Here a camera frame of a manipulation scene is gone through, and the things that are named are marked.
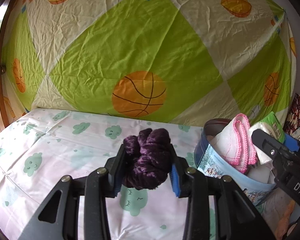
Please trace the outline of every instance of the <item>white tissue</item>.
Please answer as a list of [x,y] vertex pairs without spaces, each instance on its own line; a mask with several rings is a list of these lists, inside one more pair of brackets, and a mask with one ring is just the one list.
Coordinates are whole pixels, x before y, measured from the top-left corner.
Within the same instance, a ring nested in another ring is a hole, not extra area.
[[[265,122],[257,122],[256,124],[254,124],[250,127],[250,129],[248,130],[248,134],[249,134],[250,138],[251,138],[253,131],[256,129],[261,129],[264,132],[266,132],[267,134],[276,138],[275,132],[273,131],[272,127]],[[257,146],[254,146],[254,147],[256,149],[260,164],[263,165],[263,164],[269,163],[272,165],[272,159],[268,155],[266,155],[262,150],[260,150]]]
[[255,168],[251,168],[247,177],[262,183],[268,183],[270,171],[271,169],[267,165],[258,165]]

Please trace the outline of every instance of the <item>metal bolt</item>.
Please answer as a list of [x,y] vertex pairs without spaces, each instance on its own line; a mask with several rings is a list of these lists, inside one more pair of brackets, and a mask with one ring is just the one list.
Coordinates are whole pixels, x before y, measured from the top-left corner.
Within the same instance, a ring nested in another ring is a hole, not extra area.
[[105,174],[107,172],[107,169],[105,167],[100,167],[97,169],[98,174]]
[[224,182],[230,182],[232,180],[232,178],[229,175],[222,176],[222,179]]
[[62,182],[68,182],[69,180],[71,180],[71,177],[69,175],[65,175],[61,178]]
[[2,75],[2,74],[4,74],[5,72],[6,72],[6,66],[4,66],[4,65],[1,65],[0,66],[0,74]]
[[195,172],[196,172],[195,168],[192,168],[192,167],[187,168],[187,173],[188,174],[194,174]]

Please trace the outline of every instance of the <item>pink trimmed cloth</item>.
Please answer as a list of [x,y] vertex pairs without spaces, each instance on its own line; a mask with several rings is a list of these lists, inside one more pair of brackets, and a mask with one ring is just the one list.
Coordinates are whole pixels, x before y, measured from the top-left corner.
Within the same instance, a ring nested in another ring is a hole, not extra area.
[[238,114],[210,141],[214,150],[241,173],[247,171],[248,165],[256,164],[258,161],[256,150],[248,135],[249,128],[247,116]]

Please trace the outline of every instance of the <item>blue gripper pad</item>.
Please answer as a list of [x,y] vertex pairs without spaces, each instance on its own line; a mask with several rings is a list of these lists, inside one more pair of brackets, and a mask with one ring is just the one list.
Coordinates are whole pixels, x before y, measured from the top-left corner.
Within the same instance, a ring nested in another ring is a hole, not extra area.
[[169,175],[170,175],[172,190],[176,194],[176,197],[180,197],[181,189],[180,189],[179,175],[175,164],[172,165],[172,169]]
[[300,146],[298,145],[298,141],[286,133],[285,133],[285,136],[286,136],[286,140],[284,141],[284,145],[290,151],[297,152],[300,149]]
[[118,193],[120,192],[121,190],[121,186],[122,184],[120,183],[116,183],[116,185],[114,185],[114,195],[117,197]]

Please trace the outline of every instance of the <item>red patterned cloth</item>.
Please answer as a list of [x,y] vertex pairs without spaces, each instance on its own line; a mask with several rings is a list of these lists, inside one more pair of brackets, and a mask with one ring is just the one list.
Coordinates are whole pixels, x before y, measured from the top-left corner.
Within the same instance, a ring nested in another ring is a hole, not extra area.
[[287,134],[293,135],[298,128],[300,128],[300,95],[296,93],[283,130]]

